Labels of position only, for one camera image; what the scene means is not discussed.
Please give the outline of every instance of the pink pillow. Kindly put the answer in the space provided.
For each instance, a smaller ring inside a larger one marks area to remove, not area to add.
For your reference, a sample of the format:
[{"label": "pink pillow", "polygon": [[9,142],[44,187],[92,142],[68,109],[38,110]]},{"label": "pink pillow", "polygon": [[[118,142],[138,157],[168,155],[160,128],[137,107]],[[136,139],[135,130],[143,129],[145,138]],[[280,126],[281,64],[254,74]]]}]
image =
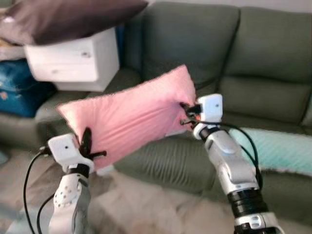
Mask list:
[{"label": "pink pillow", "polygon": [[92,153],[107,151],[95,160],[96,169],[115,163],[150,141],[186,129],[180,102],[193,105],[195,88],[185,65],[115,94],[73,101],[58,107],[77,134],[92,131]]}]

